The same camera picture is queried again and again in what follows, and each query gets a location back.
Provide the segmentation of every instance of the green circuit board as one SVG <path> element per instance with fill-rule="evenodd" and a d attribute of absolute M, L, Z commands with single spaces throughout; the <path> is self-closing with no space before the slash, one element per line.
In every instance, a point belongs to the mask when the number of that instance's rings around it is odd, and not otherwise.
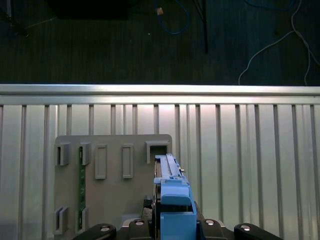
<path fill-rule="evenodd" d="M 82 211 L 86 208 L 86 166 L 83 165 L 83 147 L 79 147 L 78 229 L 83 226 Z"/>

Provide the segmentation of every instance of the blue cable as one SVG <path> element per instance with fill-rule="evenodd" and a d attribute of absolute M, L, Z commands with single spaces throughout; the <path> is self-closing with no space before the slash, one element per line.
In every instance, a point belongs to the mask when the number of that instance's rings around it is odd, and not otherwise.
<path fill-rule="evenodd" d="M 268 6 L 268 5 L 259 5 L 259 4 L 255 4 L 249 0 L 244 0 L 247 4 L 256 7 L 256 8 L 262 8 L 262 9 L 269 9 L 269 10 L 275 10 L 275 11 L 280 11 L 280 12 L 285 12 L 288 11 L 295 3 L 295 0 L 291 0 L 291 3 L 288 7 L 286 8 L 277 8 L 277 7 L 273 7 L 273 6 Z"/>
<path fill-rule="evenodd" d="M 160 26 L 163 28 L 163 30 L 165 30 L 168 34 L 171 34 L 171 35 L 178 35 L 178 34 L 184 32 L 184 31 L 189 27 L 189 24 L 190 24 L 190 16 L 189 16 L 189 13 L 188 13 L 187 9 L 186 9 L 186 8 L 182 5 L 182 3 L 179 2 L 178 0 L 175 0 L 175 2 L 176 2 L 177 4 L 179 4 L 180 7 L 184 10 L 184 12 L 185 12 L 185 14 L 186 14 L 186 18 L 187 18 L 187 23 L 186 23 L 186 25 L 185 25 L 183 28 L 181 28 L 179 31 L 169 31 L 168 28 L 166 28 L 166 26 L 164 25 L 164 23 L 163 23 L 163 21 L 161 20 L 160 16 L 159 16 L 158 14 L 156 15 L 156 18 L 157 18 Z M 154 3 L 154 9 L 157 9 L 158 7 L 157 7 L 157 2 L 156 2 L 156 0 L 153 0 L 153 3 Z"/>

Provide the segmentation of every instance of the metal screw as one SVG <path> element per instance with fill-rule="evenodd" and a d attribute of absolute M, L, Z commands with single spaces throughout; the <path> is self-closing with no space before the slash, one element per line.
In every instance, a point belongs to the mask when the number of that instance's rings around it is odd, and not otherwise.
<path fill-rule="evenodd" d="M 242 225 L 240 228 L 242 228 L 245 231 L 250 231 L 250 227 L 247 225 Z"/>
<path fill-rule="evenodd" d="M 100 229 L 101 232 L 108 232 L 109 230 L 110 230 L 110 228 L 107 227 L 107 226 L 103 226 L 103 227 Z"/>
<path fill-rule="evenodd" d="M 212 226 L 215 222 L 212 221 L 212 220 L 207 220 L 207 221 L 205 221 L 205 223 L 208 224 L 208 225 L 210 225 L 210 226 Z"/>
<path fill-rule="evenodd" d="M 135 225 L 138 225 L 138 226 L 141 226 L 143 224 L 144 224 L 144 221 L 142 221 L 142 220 L 138 220 L 135 222 Z"/>

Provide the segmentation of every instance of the small orange object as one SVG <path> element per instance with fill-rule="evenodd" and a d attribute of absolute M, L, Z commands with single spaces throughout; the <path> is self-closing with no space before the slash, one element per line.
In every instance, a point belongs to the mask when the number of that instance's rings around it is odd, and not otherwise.
<path fill-rule="evenodd" d="M 164 14 L 164 11 L 162 10 L 162 7 L 157 8 L 155 11 L 156 11 L 156 14 L 157 14 L 157 15 L 162 15 L 162 14 Z"/>

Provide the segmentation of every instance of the gray mounting plate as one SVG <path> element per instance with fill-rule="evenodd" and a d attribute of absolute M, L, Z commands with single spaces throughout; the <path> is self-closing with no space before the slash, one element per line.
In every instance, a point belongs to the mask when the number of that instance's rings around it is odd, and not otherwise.
<path fill-rule="evenodd" d="M 85 210 L 79 209 L 79 147 L 85 165 Z M 155 155 L 172 152 L 168 134 L 58 136 L 55 141 L 54 239 L 69 240 L 101 223 L 118 227 L 141 214 L 153 194 Z"/>

